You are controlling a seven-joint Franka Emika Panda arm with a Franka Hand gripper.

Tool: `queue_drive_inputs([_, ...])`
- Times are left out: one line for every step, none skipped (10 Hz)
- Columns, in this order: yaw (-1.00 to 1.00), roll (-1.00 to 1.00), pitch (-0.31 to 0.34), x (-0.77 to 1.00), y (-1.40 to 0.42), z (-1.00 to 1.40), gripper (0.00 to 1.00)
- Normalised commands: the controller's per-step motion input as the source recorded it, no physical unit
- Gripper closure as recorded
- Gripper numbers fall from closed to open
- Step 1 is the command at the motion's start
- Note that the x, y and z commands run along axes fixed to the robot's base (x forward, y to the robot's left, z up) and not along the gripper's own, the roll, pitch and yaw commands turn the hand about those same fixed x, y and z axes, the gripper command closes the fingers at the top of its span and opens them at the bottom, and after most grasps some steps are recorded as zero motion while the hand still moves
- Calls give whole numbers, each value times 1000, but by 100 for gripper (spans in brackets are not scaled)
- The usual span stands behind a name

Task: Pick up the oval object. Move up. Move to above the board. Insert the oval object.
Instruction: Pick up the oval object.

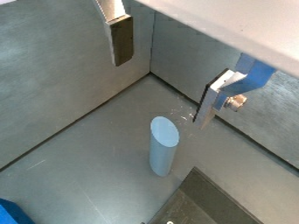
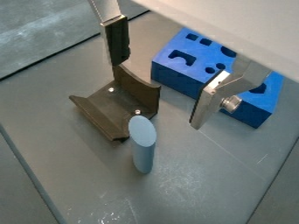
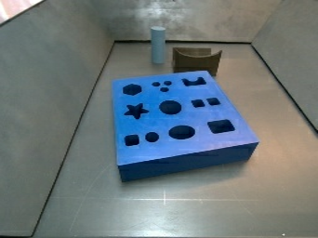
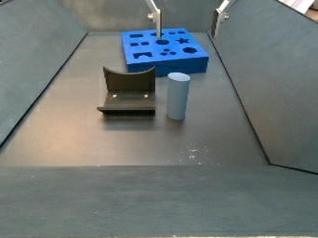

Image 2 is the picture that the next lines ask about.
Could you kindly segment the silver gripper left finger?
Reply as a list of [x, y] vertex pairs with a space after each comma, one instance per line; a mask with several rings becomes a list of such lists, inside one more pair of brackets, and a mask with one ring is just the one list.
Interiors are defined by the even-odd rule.
[[130, 58], [131, 53], [127, 16], [121, 12], [118, 0], [89, 0], [89, 3], [107, 42], [111, 65], [118, 66]]

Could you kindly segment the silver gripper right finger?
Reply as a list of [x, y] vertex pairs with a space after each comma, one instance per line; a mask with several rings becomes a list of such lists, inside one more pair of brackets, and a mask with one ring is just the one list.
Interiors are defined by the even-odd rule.
[[190, 124], [198, 130], [221, 109], [233, 113], [242, 99], [238, 94], [258, 88], [273, 70], [238, 55], [232, 73], [221, 70], [206, 83], [192, 112]]

